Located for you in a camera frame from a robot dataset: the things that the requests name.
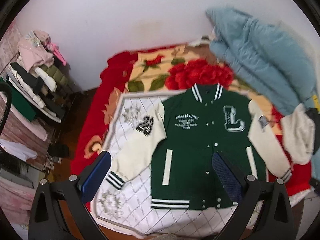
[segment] wooden floor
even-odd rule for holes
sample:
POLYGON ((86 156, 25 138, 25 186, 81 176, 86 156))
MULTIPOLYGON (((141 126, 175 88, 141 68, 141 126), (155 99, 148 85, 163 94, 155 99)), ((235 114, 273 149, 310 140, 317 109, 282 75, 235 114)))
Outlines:
MULTIPOLYGON (((87 112, 89 110, 92 98, 95 93, 95 89, 89 90, 84 93, 84 95, 79 95, 73 106, 72 109, 62 125, 62 132, 60 135, 60 142, 66 144, 70 149, 70 157, 68 159, 63 159, 61 164, 55 164, 55 169, 53 171, 53 177, 55 181, 62 181, 68 179, 70 174, 70 161, 74 156, 74 152, 76 150, 76 145, 78 141, 79 134, 81 132, 82 126, 84 124, 87 112)), ((296 205, 292 211, 295 220, 296 228, 299 227, 302 211, 303 211, 303 203, 301 201, 298 205, 296 205)), ((62 211, 65 216, 65 220, 68 224, 68 227, 71 233, 77 237, 78 239, 83 239, 65 202, 60 202, 62 211)), ((128 236, 121 233, 117 233, 115 231, 109 230, 107 228, 101 227, 102 231, 110 240, 136 240, 134 236, 128 236)), ((246 230, 244 235, 249 235, 250 231, 246 230)))

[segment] striped ribbed collar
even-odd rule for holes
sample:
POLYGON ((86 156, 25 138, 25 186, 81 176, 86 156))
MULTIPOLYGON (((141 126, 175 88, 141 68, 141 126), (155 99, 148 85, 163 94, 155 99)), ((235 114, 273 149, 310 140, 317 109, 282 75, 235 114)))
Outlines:
MULTIPOLYGON (((200 103, 202 103, 202 96, 201 93, 199 92, 199 88, 197 84, 194 84, 191 87, 192 93, 196 99, 196 101, 199 101, 200 103)), ((223 86, 220 85, 219 83, 217 85, 213 85, 212 86, 212 90, 215 91, 215 95, 213 100, 218 100, 220 99, 221 95, 222 95, 222 90, 223 90, 223 86)))

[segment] varsity jacket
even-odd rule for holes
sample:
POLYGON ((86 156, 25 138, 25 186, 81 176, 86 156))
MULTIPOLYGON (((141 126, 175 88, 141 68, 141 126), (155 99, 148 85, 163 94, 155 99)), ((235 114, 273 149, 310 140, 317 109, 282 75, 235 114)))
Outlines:
POLYGON ((195 84, 159 103, 112 160, 106 180, 120 190, 151 163, 151 208, 225 208, 234 205, 213 167, 220 152, 245 175, 285 182, 289 161, 254 101, 220 84, 195 84))

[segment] light blue jacket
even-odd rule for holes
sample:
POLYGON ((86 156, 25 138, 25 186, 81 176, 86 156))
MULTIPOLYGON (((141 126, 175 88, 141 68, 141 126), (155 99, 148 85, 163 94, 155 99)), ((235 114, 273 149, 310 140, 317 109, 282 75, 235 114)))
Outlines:
POLYGON ((316 77, 311 61, 286 32, 234 8, 210 8, 218 40, 210 50, 235 74, 265 95, 283 115, 303 102, 315 107, 316 77))

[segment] cream sleeve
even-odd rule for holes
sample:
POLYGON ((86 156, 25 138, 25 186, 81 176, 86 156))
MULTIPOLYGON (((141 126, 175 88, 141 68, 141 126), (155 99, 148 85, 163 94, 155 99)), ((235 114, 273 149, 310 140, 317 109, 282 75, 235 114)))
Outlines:
POLYGON ((253 100, 248 105, 252 122, 248 138, 263 159, 268 170, 284 182, 292 176, 291 166, 270 124, 266 122, 263 112, 253 100))
POLYGON ((143 116, 124 147, 112 159, 106 180, 116 189, 135 178, 150 163, 158 143, 166 138, 164 129, 164 106, 159 103, 143 116))

